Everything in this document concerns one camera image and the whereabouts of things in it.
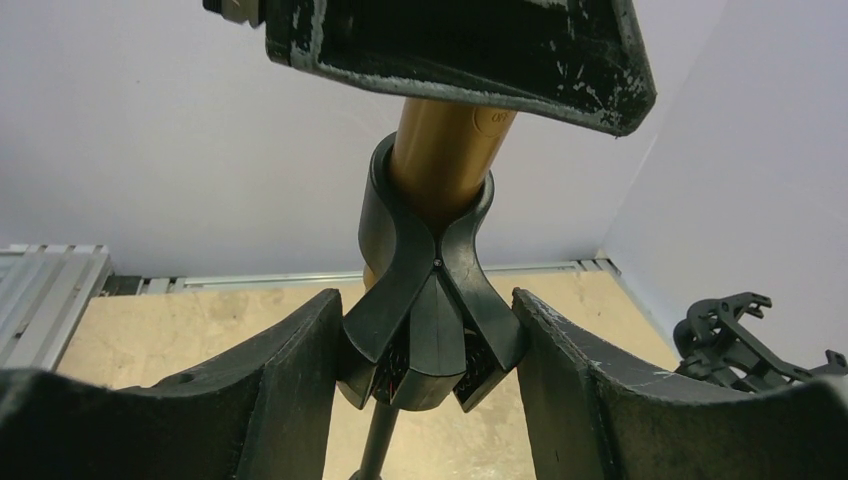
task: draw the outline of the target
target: black mount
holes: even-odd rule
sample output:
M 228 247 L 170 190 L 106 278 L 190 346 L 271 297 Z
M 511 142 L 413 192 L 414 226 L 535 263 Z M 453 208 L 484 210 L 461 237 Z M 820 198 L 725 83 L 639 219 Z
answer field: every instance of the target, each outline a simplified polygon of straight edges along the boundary
M 675 373 L 743 392 L 808 382 L 822 374 L 848 374 L 841 353 L 827 350 L 827 363 L 807 370 L 778 358 L 739 324 L 746 314 L 765 317 L 762 309 L 771 306 L 770 298 L 751 292 L 694 303 L 674 328 L 674 344 L 683 357 Z
M 365 90 L 544 115 L 615 136 L 657 92 L 631 0 L 204 0 L 266 24 L 275 62 Z
M 359 244 L 379 281 L 345 316 L 339 386 L 402 410 L 437 407 L 453 392 L 469 411 L 527 350 L 526 334 L 486 279 L 475 237 L 494 195 L 491 173 L 474 204 L 436 238 L 396 195 L 394 134 L 374 152 Z
M 325 290 L 276 325 L 149 388 L 109 390 L 40 370 L 0 370 L 0 477 L 318 480 L 341 320 L 341 295 Z M 16 462 L 21 470 L 10 467 Z
M 516 289 L 518 367 L 539 480 L 848 478 L 841 378 L 744 393 L 651 365 Z

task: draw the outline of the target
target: gold tube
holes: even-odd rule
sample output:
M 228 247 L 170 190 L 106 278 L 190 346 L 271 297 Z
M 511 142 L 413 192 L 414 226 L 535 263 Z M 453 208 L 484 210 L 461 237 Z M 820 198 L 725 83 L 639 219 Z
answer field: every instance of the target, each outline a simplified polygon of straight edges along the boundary
M 474 200 L 515 112 L 408 98 L 403 106 L 389 175 L 409 207 L 435 235 Z M 366 265 L 365 288 L 377 277 Z

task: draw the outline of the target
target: black rod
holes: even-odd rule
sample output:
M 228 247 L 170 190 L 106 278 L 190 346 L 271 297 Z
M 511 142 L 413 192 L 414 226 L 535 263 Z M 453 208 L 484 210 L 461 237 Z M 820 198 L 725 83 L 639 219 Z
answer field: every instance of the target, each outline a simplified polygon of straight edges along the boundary
M 371 427 L 368 429 L 362 464 L 351 480 L 380 480 L 380 470 L 383 469 L 383 462 L 389 451 L 398 412 L 397 408 L 377 402 L 374 416 L 371 417 Z

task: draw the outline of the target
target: black plastic bracket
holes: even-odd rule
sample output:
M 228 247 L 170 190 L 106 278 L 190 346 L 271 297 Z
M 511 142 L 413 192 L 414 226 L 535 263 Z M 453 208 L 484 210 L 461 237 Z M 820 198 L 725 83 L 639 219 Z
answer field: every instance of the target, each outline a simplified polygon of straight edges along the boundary
M 375 92 L 521 110 L 615 136 L 636 130 L 656 100 L 631 0 L 203 6 L 266 22 L 275 62 Z
M 2 370 L 0 476 L 320 480 L 341 318 L 339 292 L 325 290 L 264 332 L 150 388 L 115 391 Z
M 674 328 L 674 344 L 683 357 L 675 372 L 743 392 L 848 374 L 841 353 L 827 350 L 827 363 L 807 370 L 781 360 L 739 323 L 745 315 L 764 318 L 763 308 L 771 306 L 770 298 L 751 292 L 694 303 Z
M 530 292 L 514 297 L 533 345 L 518 381 L 536 478 L 848 478 L 842 379 L 722 388 L 644 362 Z
M 373 394 L 395 408 L 427 410 L 453 392 L 468 411 L 527 350 L 477 260 L 494 181 L 490 173 L 472 207 L 434 238 L 388 180 L 393 144 L 394 134 L 371 161 L 359 243 L 380 279 L 342 322 L 339 386 L 357 408 Z

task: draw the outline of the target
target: metal frame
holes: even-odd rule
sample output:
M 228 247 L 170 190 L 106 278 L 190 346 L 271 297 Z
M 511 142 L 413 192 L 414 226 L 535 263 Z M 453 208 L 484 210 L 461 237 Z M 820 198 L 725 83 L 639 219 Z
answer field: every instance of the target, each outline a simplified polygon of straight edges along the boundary
M 0 367 L 54 370 L 91 297 L 112 273 L 100 245 L 16 245 L 0 252 Z
M 555 272 L 587 272 L 604 270 L 618 275 L 618 269 L 607 259 L 578 260 L 571 262 L 527 263 L 517 265 L 493 265 L 483 268 L 487 275 L 520 275 L 530 273 Z M 185 290 L 240 290 L 253 288 L 280 288 L 305 285 L 358 283 L 362 282 L 361 271 L 327 272 L 327 273 L 293 273 L 281 275 L 235 275 L 219 277 L 179 277 L 175 280 L 152 278 L 150 284 L 157 280 L 168 280 L 170 286 L 167 292 L 179 293 Z M 139 291 L 152 293 L 147 285 Z

